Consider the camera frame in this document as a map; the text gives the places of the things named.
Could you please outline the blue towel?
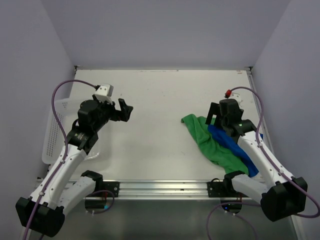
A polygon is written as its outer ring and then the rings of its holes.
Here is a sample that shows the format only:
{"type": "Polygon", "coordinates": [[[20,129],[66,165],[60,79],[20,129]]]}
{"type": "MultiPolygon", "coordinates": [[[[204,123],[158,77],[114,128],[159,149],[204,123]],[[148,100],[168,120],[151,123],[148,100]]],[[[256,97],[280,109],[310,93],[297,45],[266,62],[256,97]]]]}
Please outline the blue towel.
{"type": "Polygon", "coordinates": [[[230,136],[226,134],[223,129],[220,129],[212,124],[208,125],[207,129],[215,141],[217,141],[222,147],[230,150],[236,157],[240,158],[240,160],[248,169],[249,177],[255,177],[259,173],[259,170],[254,165],[250,157],[235,143],[230,136]]]}

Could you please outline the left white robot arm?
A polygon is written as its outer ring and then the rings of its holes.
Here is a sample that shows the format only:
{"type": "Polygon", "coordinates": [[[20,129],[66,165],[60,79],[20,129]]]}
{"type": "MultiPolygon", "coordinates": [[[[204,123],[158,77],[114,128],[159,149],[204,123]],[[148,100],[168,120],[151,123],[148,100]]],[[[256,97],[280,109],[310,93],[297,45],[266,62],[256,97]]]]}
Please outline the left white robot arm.
{"type": "Polygon", "coordinates": [[[93,171],[85,171],[79,180],[65,190],[78,165],[84,161],[98,141],[99,130],[109,121],[127,122],[133,107],[125,100],[115,103],[86,100],[80,104],[77,119],[66,136],[67,145],[42,183],[28,197],[20,197],[15,208],[25,229],[44,236],[54,237],[62,228],[70,210],[88,195],[99,196],[104,190],[103,177],[93,171]]]}

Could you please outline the green towel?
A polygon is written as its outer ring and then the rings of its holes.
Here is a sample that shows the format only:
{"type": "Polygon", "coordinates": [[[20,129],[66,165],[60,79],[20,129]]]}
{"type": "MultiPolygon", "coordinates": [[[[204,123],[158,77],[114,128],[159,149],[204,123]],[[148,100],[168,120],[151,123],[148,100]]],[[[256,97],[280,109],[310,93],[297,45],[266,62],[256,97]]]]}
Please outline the green towel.
{"type": "Polygon", "coordinates": [[[189,114],[184,116],[180,121],[186,126],[200,152],[211,163],[223,168],[227,174],[235,171],[242,171],[245,174],[249,173],[247,166],[245,166],[239,157],[213,139],[212,134],[208,131],[205,117],[189,114]]]}

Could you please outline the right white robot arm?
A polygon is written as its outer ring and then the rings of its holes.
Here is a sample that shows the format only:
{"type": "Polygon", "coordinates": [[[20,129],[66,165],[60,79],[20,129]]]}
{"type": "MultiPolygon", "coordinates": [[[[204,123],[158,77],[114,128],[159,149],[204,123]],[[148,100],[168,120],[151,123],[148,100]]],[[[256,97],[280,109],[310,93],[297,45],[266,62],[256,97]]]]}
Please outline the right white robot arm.
{"type": "Polygon", "coordinates": [[[243,113],[235,99],[223,99],[210,104],[205,123],[210,128],[225,131],[231,143],[248,155],[264,183],[237,170],[224,176],[223,192],[231,197],[241,193],[256,201],[272,222],[304,211],[307,182],[302,177],[294,177],[280,164],[256,135],[257,128],[253,122],[242,118],[243,113]]]}

